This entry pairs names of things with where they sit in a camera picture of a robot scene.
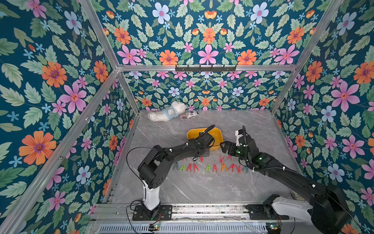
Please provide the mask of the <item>yellow plastic storage box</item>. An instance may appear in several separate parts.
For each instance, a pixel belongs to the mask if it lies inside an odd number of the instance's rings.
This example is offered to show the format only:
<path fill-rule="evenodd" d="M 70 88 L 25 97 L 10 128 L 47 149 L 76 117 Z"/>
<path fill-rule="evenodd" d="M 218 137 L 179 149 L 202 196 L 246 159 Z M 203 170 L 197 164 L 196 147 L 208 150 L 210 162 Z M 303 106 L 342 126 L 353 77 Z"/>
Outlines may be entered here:
<path fill-rule="evenodd" d="M 200 133 L 204 132 L 206 128 L 195 128 L 191 129 L 187 133 L 187 139 L 197 138 Z M 224 142 L 223 135 L 220 129 L 214 127 L 208 133 L 214 137 L 214 143 L 211 145 L 210 151 L 215 151 L 221 149 L 220 144 Z"/>

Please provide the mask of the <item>orange clothespin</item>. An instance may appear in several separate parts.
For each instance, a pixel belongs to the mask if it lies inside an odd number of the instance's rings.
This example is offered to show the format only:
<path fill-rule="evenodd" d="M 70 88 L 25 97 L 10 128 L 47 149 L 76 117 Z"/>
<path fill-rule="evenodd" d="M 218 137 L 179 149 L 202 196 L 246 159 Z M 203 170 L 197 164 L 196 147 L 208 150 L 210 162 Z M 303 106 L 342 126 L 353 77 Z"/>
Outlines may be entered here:
<path fill-rule="evenodd" d="M 221 164 L 221 171 L 224 172 L 224 171 L 228 171 L 228 168 L 226 167 L 225 163 L 222 163 Z"/>

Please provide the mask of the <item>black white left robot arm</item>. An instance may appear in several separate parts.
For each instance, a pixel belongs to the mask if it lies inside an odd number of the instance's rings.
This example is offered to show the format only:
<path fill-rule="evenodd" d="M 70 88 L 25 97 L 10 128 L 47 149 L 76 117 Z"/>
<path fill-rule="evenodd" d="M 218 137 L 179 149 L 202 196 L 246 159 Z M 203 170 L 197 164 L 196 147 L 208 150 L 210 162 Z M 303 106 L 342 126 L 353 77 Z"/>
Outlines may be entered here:
<path fill-rule="evenodd" d="M 156 145 L 149 151 L 137 169 L 145 187 L 143 206 L 148 211 L 159 208 L 159 187 L 175 163 L 187 158 L 200 158 L 209 152 L 215 141 L 209 131 L 214 127 L 215 125 L 211 125 L 198 137 L 188 139 L 184 144 L 169 148 Z"/>

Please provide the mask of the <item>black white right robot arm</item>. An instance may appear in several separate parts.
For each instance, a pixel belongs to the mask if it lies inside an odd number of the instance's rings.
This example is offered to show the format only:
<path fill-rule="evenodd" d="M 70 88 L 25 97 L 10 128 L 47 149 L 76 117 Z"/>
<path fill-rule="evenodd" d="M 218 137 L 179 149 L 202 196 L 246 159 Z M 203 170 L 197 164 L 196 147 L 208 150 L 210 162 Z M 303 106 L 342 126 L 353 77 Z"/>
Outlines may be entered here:
<path fill-rule="evenodd" d="M 220 147 L 223 153 L 243 160 L 250 171 L 277 180 L 303 198 L 299 201 L 271 195 L 263 202 L 266 218 L 299 218 L 312 223 L 323 234 L 338 234 L 349 221 L 350 213 L 340 188 L 308 179 L 272 155 L 260 152 L 250 136 L 240 136 L 237 142 L 224 141 Z"/>

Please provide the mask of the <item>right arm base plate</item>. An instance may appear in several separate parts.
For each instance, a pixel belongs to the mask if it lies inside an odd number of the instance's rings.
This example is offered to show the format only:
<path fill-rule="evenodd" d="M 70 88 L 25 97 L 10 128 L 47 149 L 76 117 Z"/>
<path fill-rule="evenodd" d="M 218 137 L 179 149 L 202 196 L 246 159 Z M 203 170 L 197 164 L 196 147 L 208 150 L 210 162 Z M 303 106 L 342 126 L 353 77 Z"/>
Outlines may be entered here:
<path fill-rule="evenodd" d="M 263 204 L 248 204 L 245 206 L 251 220 L 289 220 L 287 215 L 279 215 L 272 206 Z"/>

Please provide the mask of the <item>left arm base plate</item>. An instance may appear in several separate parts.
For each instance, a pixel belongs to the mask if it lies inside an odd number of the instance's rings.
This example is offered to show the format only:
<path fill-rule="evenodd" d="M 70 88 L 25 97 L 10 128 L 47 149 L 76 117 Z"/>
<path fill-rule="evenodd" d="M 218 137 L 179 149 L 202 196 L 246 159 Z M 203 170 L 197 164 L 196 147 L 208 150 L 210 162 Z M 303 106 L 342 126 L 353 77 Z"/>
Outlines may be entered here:
<path fill-rule="evenodd" d="M 158 205 L 154 210 L 148 210 L 145 205 L 137 205 L 132 221 L 169 221 L 171 220 L 172 209 L 172 205 Z"/>

